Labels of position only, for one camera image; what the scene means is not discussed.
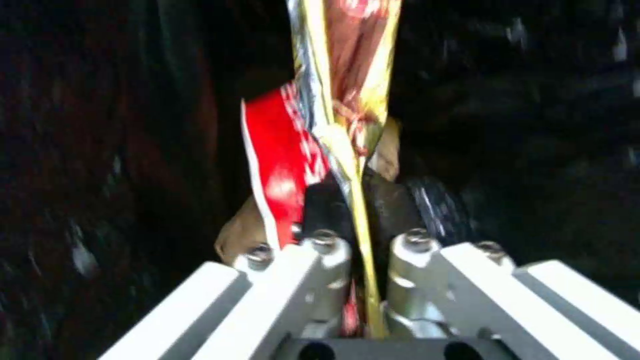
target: gold foil wrapper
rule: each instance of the gold foil wrapper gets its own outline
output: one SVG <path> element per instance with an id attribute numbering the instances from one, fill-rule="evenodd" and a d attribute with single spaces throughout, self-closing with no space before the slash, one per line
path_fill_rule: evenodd
<path id="1" fill-rule="evenodd" d="M 382 338 L 362 172 L 387 119 L 401 0 L 287 0 L 287 6 L 300 108 L 349 202 L 364 262 L 369 334 Z"/>

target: screw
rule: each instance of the screw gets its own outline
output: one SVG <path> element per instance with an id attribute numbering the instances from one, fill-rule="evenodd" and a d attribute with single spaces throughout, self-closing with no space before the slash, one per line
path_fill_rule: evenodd
<path id="1" fill-rule="evenodd" d="M 273 251 L 267 243 L 261 243 L 246 253 L 246 259 L 249 262 L 249 267 L 254 270 L 263 270 L 273 260 Z"/>
<path id="2" fill-rule="evenodd" d="M 506 253 L 502 247 L 493 241 L 482 241 L 476 244 L 476 248 L 484 252 L 484 254 L 491 260 L 499 262 L 506 256 Z"/>
<path id="3" fill-rule="evenodd" d="M 426 229 L 411 229 L 404 234 L 404 244 L 412 251 L 425 252 L 433 247 L 433 239 Z"/>
<path id="4" fill-rule="evenodd" d="M 314 249 L 322 255 L 330 253 L 337 240 L 338 235 L 327 229 L 316 230 L 314 232 L 314 237 L 312 238 Z"/>

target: white stripe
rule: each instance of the white stripe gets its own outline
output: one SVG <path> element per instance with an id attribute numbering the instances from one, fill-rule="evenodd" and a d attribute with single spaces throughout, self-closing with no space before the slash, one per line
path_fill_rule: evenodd
<path id="1" fill-rule="evenodd" d="M 251 177 L 251 188 L 253 189 L 253 197 L 258 205 L 258 210 L 262 215 L 264 221 L 264 230 L 267 234 L 267 243 L 273 249 L 273 253 L 280 252 L 280 242 L 278 241 L 278 228 L 276 227 L 276 220 L 271 213 L 271 209 L 267 205 L 267 199 L 264 197 L 264 189 L 262 187 L 262 180 L 260 179 L 260 164 L 258 163 L 258 157 L 253 148 L 253 142 L 249 134 L 249 129 L 246 124 L 246 105 L 244 99 L 240 103 L 241 123 L 242 123 L 242 137 L 244 140 L 244 150 L 246 151 L 246 158 L 249 161 L 249 175 Z"/>

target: food wrapper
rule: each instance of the food wrapper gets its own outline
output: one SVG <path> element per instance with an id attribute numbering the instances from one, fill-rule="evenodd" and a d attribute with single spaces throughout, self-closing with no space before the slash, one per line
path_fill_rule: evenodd
<path id="1" fill-rule="evenodd" d="M 299 108 L 352 210 L 364 261 L 369 334 L 381 338 L 385 330 L 362 171 L 387 119 L 401 0 L 287 0 L 287 5 Z"/>

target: screw hole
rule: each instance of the screw hole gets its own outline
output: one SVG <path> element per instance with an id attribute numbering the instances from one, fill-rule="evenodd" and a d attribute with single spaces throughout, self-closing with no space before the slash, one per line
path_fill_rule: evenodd
<path id="1" fill-rule="evenodd" d="M 325 343 L 313 342 L 300 350 L 298 360 L 335 360 L 335 352 Z"/>
<path id="2" fill-rule="evenodd" d="M 474 348 L 459 341 L 447 344 L 444 348 L 444 358 L 446 360 L 483 360 Z"/>

